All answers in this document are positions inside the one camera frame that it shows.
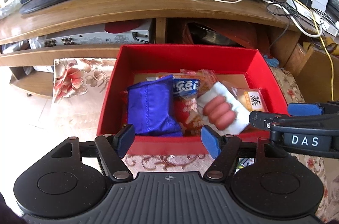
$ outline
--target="white floor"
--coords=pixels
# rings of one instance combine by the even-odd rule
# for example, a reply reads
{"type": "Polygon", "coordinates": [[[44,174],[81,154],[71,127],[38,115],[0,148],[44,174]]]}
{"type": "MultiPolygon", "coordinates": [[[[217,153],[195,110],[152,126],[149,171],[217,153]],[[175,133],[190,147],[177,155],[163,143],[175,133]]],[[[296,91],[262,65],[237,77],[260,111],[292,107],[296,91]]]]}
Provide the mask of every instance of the white floor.
{"type": "Polygon", "coordinates": [[[0,67],[0,192],[21,215],[13,194],[16,178],[64,139],[48,133],[51,100],[27,97],[9,85],[10,78],[9,68],[0,67]]]}

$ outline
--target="black chinese character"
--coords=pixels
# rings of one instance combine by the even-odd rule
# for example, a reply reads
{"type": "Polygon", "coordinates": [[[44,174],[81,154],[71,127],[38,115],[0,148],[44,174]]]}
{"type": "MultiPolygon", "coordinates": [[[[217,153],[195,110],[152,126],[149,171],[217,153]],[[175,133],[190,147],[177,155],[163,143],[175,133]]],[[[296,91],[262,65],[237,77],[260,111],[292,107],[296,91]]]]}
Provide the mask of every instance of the black chinese character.
{"type": "Polygon", "coordinates": [[[254,96],[254,95],[250,95],[250,98],[251,98],[251,104],[253,106],[257,106],[257,105],[260,105],[260,98],[258,96],[254,96]]]}

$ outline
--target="label on device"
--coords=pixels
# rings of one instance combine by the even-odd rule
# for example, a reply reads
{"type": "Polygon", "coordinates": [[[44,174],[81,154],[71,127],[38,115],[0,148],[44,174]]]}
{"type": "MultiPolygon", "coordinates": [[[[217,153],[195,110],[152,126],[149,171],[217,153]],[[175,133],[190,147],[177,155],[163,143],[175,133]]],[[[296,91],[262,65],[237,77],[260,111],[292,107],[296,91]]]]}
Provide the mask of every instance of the label on device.
{"type": "Polygon", "coordinates": [[[284,133],[284,144],[289,147],[329,151],[331,136],[284,133]]]}

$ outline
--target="gray ribbed plate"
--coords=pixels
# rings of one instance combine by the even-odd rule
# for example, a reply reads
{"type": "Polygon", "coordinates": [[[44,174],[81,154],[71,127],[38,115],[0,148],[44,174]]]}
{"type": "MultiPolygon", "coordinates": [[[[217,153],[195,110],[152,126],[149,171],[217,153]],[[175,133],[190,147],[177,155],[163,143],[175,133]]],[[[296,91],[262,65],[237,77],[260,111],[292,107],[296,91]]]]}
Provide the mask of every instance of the gray ribbed plate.
{"type": "Polygon", "coordinates": [[[139,173],[115,184],[92,210],[68,219],[49,220],[25,215],[31,224],[311,224],[308,216],[275,221],[252,215],[238,206],[221,184],[208,183],[199,173],[139,173]]]}

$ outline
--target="purple package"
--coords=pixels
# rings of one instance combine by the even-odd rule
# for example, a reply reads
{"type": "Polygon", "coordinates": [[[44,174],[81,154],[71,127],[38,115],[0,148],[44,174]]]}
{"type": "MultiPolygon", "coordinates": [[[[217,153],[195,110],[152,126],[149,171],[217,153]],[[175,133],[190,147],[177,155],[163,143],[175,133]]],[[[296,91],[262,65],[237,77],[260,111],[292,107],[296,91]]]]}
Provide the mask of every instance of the purple package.
{"type": "Polygon", "coordinates": [[[127,91],[128,123],[133,124],[136,135],[182,136],[174,117],[173,75],[134,84],[127,91]]]}

